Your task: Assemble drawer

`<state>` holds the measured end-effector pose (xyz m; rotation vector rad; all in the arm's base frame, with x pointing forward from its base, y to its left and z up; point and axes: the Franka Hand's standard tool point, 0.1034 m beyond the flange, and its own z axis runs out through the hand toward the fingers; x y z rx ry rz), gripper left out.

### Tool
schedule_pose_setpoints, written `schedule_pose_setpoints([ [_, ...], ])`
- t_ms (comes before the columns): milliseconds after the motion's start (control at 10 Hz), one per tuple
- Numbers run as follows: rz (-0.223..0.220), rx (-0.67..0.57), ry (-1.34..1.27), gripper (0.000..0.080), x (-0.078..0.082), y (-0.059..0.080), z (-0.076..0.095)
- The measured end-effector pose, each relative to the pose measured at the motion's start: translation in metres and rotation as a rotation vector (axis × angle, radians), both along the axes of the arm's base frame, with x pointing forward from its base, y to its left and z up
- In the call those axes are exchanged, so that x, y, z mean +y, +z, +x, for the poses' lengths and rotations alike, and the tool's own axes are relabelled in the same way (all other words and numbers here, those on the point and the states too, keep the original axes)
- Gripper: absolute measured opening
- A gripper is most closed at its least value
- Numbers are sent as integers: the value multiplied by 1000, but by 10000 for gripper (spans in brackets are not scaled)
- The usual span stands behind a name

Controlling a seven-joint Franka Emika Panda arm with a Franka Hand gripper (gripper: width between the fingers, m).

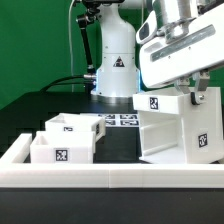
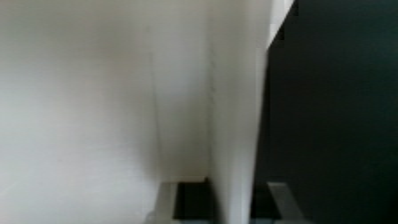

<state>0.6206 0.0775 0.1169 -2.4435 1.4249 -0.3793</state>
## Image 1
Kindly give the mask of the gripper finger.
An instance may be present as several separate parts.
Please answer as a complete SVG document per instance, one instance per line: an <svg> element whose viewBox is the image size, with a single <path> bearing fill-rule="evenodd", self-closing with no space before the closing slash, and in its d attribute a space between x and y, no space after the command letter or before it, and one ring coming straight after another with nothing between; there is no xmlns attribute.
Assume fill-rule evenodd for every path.
<svg viewBox="0 0 224 224"><path fill-rule="evenodd" d="M190 81L188 78L179 78L175 81L174 86L178 92L181 92L182 94L189 94Z"/></svg>
<svg viewBox="0 0 224 224"><path fill-rule="evenodd" d="M194 91L191 93L191 103L193 105L200 105L205 102L206 89L210 81L210 74L208 70L201 70L193 74L195 81Z"/></svg>

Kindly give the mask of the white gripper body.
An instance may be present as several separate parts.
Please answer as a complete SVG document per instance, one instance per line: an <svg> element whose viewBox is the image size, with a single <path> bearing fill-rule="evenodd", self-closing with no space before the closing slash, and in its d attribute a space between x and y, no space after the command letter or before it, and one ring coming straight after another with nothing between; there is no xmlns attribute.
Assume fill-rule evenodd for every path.
<svg viewBox="0 0 224 224"><path fill-rule="evenodd" d="M189 33L167 44L156 37L140 49L140 68L147 88L161 88L180 77L224 64L224 9L213 9L189 25Z"/></svg>

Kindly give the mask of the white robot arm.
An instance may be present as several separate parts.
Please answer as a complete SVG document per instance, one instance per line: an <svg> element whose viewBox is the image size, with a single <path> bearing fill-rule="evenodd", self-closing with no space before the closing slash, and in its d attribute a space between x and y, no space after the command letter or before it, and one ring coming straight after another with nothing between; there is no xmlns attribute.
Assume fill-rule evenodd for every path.
<svg viewBox="0 0 224 224"><path fill-rule="evenodd" d="M161 88L224 65L224 0L103 2L97 18L98 100L130 102L141 85Z"/></svg>

